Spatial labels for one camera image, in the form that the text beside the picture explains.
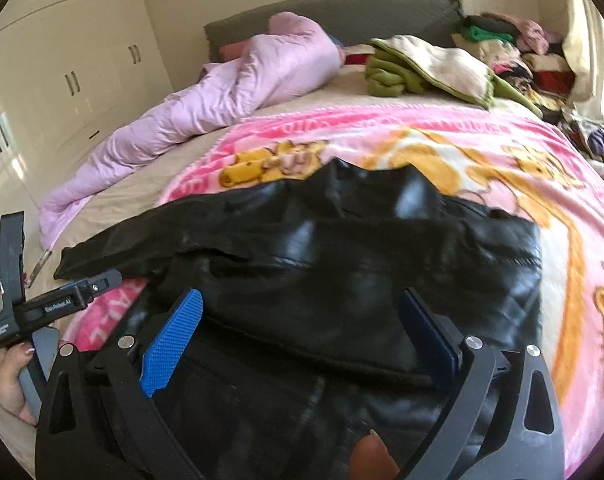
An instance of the blue gripper pad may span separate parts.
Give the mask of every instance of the blue gripper pad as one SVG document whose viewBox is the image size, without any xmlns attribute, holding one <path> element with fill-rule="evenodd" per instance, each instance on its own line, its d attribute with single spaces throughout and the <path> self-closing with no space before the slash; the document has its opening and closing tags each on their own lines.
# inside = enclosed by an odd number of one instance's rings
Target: blue gripper pad
<svg viewBox="0 0 604 480">
<path fill-rule="evenodd" d="M 178 365 L 186 345 L 202 319 L 202 295 L 191 289 L 174 308 L 169 320 L 142 356 L 140 385 L 149 399 L 165 388 Z"/>
</svg>

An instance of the curtain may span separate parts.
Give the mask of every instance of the curtain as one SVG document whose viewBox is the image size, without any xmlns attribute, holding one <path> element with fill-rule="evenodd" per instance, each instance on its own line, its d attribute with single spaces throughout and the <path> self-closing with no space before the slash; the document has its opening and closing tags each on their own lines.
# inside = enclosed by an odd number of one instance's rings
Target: curtain
<svg viewBox="0 0 604 480">
<path fill-rule="evenodd" d="M 565 113 L 604 124 L 604 19 L 591 0 L 567 0 L 564 54 L 576 75 Z"/>
</svg>

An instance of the green cloth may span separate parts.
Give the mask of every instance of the green cloth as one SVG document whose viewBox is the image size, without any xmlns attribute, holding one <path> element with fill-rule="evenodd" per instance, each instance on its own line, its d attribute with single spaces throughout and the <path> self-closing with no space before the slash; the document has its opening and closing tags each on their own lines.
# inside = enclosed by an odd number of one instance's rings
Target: green cloth
<svg viewBox="0 0 604 480">
<path fill-rule="evenodd" d="M 405 92 L 423 94 L 433 86 L 471 104 L 477 104 L 487 110 L 493 105 L 493 98 L 502 97 L 524 105 L 537 117 L 542 118 L 542 111 L 525 95 L 513 88 L 504 79 L 496 76 L 486 67 L 486 95 L 479 99 L 466 95 L 447 85 L 434 80 L 419 64 L 399 50 L 382 41 L 372 40 L 375 54 L 369 56 L 365 69 L 367 91 L 375 97 L 399 97 Z"/>
<path fill-rule="evenodd" d="M 395 94 L 399 91 L 397 95 L 404 92 L 423 94 L 431 86 L 417 72 L 402 66 L 402 64 L 406 65 L 406 63 L 397 58 L 397 56 L 393 56 L 387 52 L 384 52 L 384 54 L 386 55 L 382 57 L 385 59 L 395 59 L 395 62 L 378 59 L 377 54 L 368 57 L 365 76 L 369 82 L 369 89 L 375 91 L 379 85 L 382 85 L 386 88 L 396 87 L 392 93 Z M 372 81 L 378 83 L 378 85 L 371 84 Z M 387 91 L 382 90 L 371 95 L 387 97 Z"/>
<path fill-rule="evenodd" d="M 488 30 L 484 30 L 483 28 L 477 27 L 476 25 L 471 25 L 470 27 L 464 27 L 462 29 L 462 37 L 468 41 L 474 41 L 475 43 L 480 43 L 480 41 L 486 40 L 501 40 L 508 41 L 509 43 L 515 44 L 515 38 L 510 34 L 502 34 L 500 32 L 490 32 Z"/>
</svg>

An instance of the folded clothes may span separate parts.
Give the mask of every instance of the folded clothes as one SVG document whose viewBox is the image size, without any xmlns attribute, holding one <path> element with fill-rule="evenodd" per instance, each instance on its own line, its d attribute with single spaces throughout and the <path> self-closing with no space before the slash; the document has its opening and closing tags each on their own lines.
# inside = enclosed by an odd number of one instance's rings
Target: folded clothes
<svg viewBox="0 0 604 480">
<path fill-rule="evenodd" d="M 520 31 L 515 25 L 504 20 L 497 20 L 495 18 L 485 18 L 484 16 L 466 16 L 462 22 L 464 27 L 475 27 L 483 28 L 489 32 L 497 32 L 498 34 L 510 34 L 513 38 L 517 39 L 520 35 Z"/>
<path fill-rule="evenodd" d="M 495 12 L 482 12 L 482 16 L 512 23 L 522 33 L 519 39 L 532 48 L 536 54 L 544 55 L 548 52 L 549 41 L 546 39 L 544 29 L 539 23 Z"/>
<path fill-rule="evenodd" d="M 496 64 L 511 64 L 521 58 L 519 50 L 508 41 L 485 40 L 476 43 L 466 40 L 461 34 L 453 34 L 451 37 L 457 48 L 465 50 L 491 67 Z"/>
<path fill-rule="evenodd" d="M 461 32 L 464 39 L 468 41 L 486 41 L 486 40 L 501 40 L 508 41 L 509 43 L 515 43 L 515 39 L 511 34 L 501 34 L 499 32 L 490 32 L 483 28 L 471 25 L 470 27 L 464 27 Z"/>
<path fill-rule="evenodd" d="M 535 84 L 542 90 L 561 95 L 569 95 L 575 84 L 573 72 L 535 72 Z"/>
<path fill-rule="evenodd" d="M 486 109 L 491 108 L 495 96 L 511 99 L 542 117 L 540 109 L 524 95 L 461 49 L 433 46 L 414 36 L 371 40 L 371 44 L 375 54 L 368 59 L 365 71 L 370 95 L 424 93 L 432 85 Z"/>
<path fill-rule="evenodd" d="M 557 54 L 524 54 L 522 59 L 533 72 L 571 72 L 568 62 Z"/>
<path fill-rule="evenodd" d="M 554 36 L 555 32 L 546 32 L 544 31 L 544 35 L 548 35 L 551 39 L 555 39 Z M 520 52 L 522 54 L 527 54 L 528 52 L 533 52 L 533 49 L 529 46 L 529 44 L 523 40 L 523 38 L 519 37 L 517 38 L 517 41 L 515 42 L 515 44 L 517 45 L 517 48 L 520 50 Z M 554 42 L 550 42 L 548 44 L 548 52 L 546 52 L 546 54 L 558 54 L 559 56 L 565 57 L 564 56 L 564 47 L 563 47 L 563 43 L 562 43 L 562 37 L 560 36 L 560 39 L 558 41 L 554 41 Z"/>
</svg>

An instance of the beige sheet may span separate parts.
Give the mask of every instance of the beige sheet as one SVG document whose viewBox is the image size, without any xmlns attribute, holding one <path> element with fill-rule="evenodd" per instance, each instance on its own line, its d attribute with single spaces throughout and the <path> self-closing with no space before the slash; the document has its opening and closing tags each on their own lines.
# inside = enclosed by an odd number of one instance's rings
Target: beige sheet
<svg viewBox="0 0 604 480">
<path fill-rule="evenodd" d="M 424 96 L 405 95 L 399 98 L 371 97 L 367 95 L 363 70 L 361 66 L 346 66 L 324 88 L 289 103 L 264 108 L 259 110 L 256 115 L 273 115 L 335 105 L 429 104 L 479 108 L 467 105 L 444 92 Z M 497 99 L 494 110 L 537 120 L 529 110 L 512 101 Z M 205 136 L 196 137 L 93 197 L 58 239 L 48 262 L 28 290 L 28 296 L 32 298 L 63 283 L 53 279 L 53 272 L 60 263 L 62 248 L 74 246 L 117 222 L 152 208 L 171 179 L 206 153 L 228 130 L 229 128 L 223 128 Z M 32 265 L 38 257 L 39 254 L 36 251 L 26 254 L 27 269 L 31 269 L 29 264 Z M 64 331 L 69 322 L 69 317 L 59 320 L 58 328 Z"/>
</svg>

